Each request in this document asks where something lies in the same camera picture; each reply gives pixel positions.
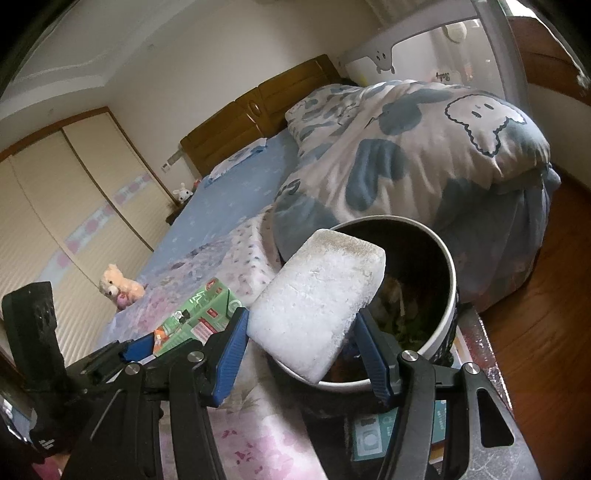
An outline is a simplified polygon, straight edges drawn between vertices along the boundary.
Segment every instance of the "teddy bear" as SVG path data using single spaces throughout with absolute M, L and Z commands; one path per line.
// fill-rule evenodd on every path
M 125 278 L 117 265 L 109 264 L 99 282 L 99 290 L 110 298 L 119 310 L 125 310 L 144 296 L 144 287 Z
M 187 200 L 189 200 L 189 198 L 192 197 L 193 192 L 191 192 L 190 190 L 187 190 L 184 187 L 184 183 L 181 183 L 180 190 L 173 190 L 173 195 L 176 195 L 178 197 L 179 202 L 184 203 Z

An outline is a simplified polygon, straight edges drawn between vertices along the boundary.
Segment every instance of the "cardboard box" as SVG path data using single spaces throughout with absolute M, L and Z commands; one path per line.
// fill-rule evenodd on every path
M 351 428 L 354 462 L 383 458 L 386 455 L 397 412 L 398 409 L 395 408 L 387 413 L 361 415 L 354 419 Z M 445 419 L 446 402 L 437 400 L 431 438 L 433 446 L 437 446 L 445 439 Z
M 205 344 L 226 328 L 242 303 L 217 278 L 199 288 L 154 331 L 154 355 L 159 356 L 189 339 Z

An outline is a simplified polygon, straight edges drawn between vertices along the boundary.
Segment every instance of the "screw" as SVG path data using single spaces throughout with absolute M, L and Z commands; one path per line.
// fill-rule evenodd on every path
M 464 365 L 464 370 L 470 375 L 476 375 L 480 373 L 480 367 L 473 362 L 468 362 Z
M 187 355 L 187 360 L 189 360 L 191 363 L 198 364 L 205 360 L 205 354 L 199 350 L 195 350 L 194 352 L 190 352 Z
M 416 362 L 418 360 L 418 353 L 412 350 L 405 350 L 402 352 L 402 358 L 407 362 Z
M 139 364 L 129 364 L 125 367 L 125 373 L 128 375 L 135 375 L 139 373 L 140 368 Z

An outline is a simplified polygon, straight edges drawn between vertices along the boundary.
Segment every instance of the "wardrobe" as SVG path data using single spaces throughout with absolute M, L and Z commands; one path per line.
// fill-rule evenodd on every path
M 110 112 L 62 125 L 0 162 L 0 296 L 50 281 L 71 364 L 116 313 L 98 288 L 105 268 L 135 278 L 173 208 Z

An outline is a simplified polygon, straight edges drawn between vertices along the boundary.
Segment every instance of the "sponge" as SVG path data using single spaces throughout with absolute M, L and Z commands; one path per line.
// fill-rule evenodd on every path
M 317 230 L 254 301 L 248 336 L 309 383 L 318 383 L 345 343 L 360 308 L 377 292 L 385 251 Z

